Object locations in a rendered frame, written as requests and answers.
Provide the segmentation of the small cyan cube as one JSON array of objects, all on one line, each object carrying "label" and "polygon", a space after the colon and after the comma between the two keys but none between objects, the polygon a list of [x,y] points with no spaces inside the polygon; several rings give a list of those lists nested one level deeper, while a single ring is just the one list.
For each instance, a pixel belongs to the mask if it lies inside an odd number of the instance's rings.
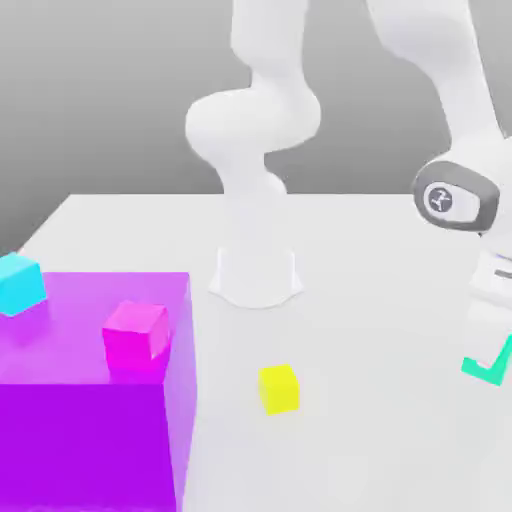
[{"label": "small cyan cube", "polygon": [[11,252],[0,257],[0,314],[13,317],[47,299],[40,265]]}]

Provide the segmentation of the large purple box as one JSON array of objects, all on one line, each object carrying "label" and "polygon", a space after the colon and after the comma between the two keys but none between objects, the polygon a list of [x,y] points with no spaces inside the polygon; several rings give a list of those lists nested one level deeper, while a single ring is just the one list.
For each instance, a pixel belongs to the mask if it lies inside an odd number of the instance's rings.
[{"label": "large purple box", "polygon": [[[0,512],[182,512],[197,404],[188,274],[44,280],[44,303],[0,314]],[[169,348],[145,373],[107,365],[102,328],[124,300],[169,313]]]}]

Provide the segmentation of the small magenta cube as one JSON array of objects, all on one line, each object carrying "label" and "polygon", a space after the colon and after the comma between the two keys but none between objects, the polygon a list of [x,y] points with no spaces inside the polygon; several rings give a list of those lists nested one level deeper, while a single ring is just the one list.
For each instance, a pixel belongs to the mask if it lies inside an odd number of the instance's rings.
[{"label": "small magenta cube", "polygon": [[111,369],[146,370],[170,346],[169,314],[164,305],[122,301],[102,327]]}]

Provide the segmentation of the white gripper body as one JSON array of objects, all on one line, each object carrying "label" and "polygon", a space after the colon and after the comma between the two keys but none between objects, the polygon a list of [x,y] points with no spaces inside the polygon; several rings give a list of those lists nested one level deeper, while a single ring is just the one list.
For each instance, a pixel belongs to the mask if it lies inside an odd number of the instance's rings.
[{"label": "white gripper body", "polygon": [[512,260],[480,258],[470,289],[479,299],[512,309]]}]

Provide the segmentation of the small yellow cube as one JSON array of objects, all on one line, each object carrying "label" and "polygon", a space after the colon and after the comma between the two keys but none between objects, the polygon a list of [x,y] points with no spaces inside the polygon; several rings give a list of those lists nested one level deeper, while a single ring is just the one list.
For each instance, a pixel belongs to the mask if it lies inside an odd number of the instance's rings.
[{"label": "small yellow cube", "polygon": [[300,385],[289,364],[261,368],[258,371],[258,391],[268,415],[299,409]]}]

